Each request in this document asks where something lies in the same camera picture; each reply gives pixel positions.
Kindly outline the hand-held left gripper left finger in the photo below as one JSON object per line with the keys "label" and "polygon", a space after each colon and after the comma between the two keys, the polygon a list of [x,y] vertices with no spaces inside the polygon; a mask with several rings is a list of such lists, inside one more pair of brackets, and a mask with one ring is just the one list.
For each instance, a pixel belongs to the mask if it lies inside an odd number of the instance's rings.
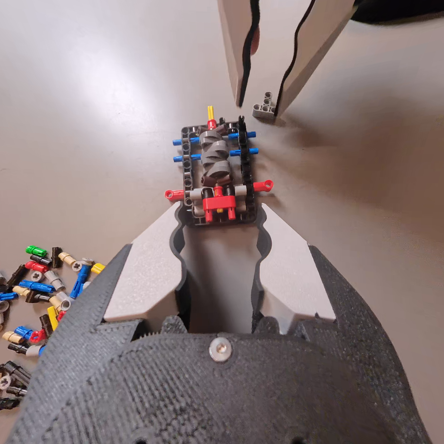
{"label": "hand-held left gripper left finger", "polygon": [[107,322],[145,320],[161,326],[168,316],[189,323],[187,268],[181,251],[187,210],[175,203],[131,243],[104,314]]}

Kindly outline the black lego chassis frame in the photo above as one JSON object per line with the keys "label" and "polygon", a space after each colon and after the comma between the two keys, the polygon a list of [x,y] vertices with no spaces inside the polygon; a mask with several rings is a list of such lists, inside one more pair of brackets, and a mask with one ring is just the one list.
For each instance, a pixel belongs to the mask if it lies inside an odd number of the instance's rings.
{"label": "black lego chassis frame", "polygon": [[257,193],[270,192],[272,180],[255,182],[252,156],[258,148],[250,147],[255,131],[237,132],[237,121],[215,119],[214,107],[208,106],[205,125],[185,126],[173,145],[181,155],[173,158],[182,167],[183,186],[167,190],[165,198],[181,202],[193,226],[253,223],[257,218]]}

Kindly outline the pile of small lego connectors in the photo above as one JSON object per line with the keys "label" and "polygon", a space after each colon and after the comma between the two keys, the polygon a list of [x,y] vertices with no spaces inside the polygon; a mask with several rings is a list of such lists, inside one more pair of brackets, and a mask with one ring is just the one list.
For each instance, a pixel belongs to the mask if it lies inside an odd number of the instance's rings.
{"label": "pile of small lego connectors", "polygon": [[[72,303],[91,284],[91,276],[99,275],[106,266],[91,258],[76,260],[59,246],[48,251],[30,245],[25,252],[29,255],[26,263],[20,264],[8,279],[1,274],[1,340],[7,341],[8,349],[17,355],[37,359]],[[4,328],[13,303],[20,299],[45,305],[39,328]]]}

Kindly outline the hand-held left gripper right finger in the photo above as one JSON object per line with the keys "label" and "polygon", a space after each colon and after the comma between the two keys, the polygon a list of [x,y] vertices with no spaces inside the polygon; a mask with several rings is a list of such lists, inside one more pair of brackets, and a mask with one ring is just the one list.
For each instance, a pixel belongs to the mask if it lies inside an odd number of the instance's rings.
{"label": "hand-held left gripper right finger", "polygon": [[280,334],[301,320],[336,320],[308,242],[269,206],[258,208],[254,269],[254,329],[265,317],[277,321]]}

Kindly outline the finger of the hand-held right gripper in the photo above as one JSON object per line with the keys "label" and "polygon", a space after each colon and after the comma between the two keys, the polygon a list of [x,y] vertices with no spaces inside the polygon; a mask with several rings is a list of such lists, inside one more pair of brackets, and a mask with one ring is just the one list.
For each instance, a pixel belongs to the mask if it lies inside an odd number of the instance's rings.
{"label": "finger of the hand-held right gripper", "polygon": [[294,51],[276,101],[279,117],[295,100],[356,11],[353,0],[313,0],[297,25]]}
{"label": "finger of the hand-held right gripper", "polygon": [[242,107],[251,70],[251,47],[260,21],[258,0],[219,0],[225,56],[235,104]]}

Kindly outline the grey T-shaped lego beam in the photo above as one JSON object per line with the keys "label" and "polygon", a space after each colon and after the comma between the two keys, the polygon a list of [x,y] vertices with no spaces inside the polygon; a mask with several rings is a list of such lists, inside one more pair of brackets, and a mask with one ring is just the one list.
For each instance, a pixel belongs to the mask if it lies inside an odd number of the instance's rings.
{"label": "grey T-shaped lego beam", "polygon": [[272,121],[275,116],[275,102],[270,91],[265,92],[263,102],[253,105],[252,116],[256,119]]}

